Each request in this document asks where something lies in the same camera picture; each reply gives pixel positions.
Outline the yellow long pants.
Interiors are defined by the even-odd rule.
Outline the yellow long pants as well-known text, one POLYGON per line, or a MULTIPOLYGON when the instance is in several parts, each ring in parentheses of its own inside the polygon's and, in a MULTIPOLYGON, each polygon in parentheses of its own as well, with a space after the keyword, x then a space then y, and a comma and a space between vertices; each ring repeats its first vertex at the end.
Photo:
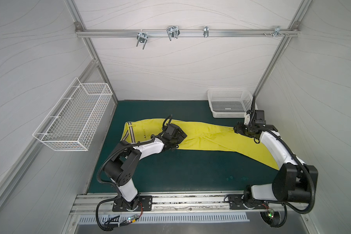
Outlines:
MULTIPOLYGON (((124 125, 121 140, 128 143, 144 142, 151 135, 162 131, 164 119, 128 121, 124 125)), ((187 135, 179 145, 179 150, 237 152, 278 170, 275 159, 262 143, 253 138, 236 134, 233 127, 213 125, 203 122, 172 120, 187 135)))

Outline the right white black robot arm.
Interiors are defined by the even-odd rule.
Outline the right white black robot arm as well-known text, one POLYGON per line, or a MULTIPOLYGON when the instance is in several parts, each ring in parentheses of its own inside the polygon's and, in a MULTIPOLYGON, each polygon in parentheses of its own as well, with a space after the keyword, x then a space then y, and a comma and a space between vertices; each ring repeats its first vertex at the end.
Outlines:
POLYGON ((279 167, 272 183, 246 187, 241 198, 243 204, 253 209, 264 201, 283 204, 299 214, 309 213, 316 201, 318 170, 295 155, 278 130, 266 123, 263 110, 247 111, 244 123, 238 123, 234 131, 264 144, 279 167))

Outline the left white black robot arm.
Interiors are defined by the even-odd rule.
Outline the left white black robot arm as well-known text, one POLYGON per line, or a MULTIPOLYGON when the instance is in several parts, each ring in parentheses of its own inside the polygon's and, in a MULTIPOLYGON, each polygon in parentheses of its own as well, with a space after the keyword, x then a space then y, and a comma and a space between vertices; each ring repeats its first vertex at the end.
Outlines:
POLYGON ((134 211, 139 206, 140 194, 132 177, 140 160, 175 150, 186 138, 186 133, 179 126, 168 123, 162 126, 159 134, 150 135, 147 141, 129 143, 122 140, 99 168, 97 181, 114 187, 122 207, 134 211))

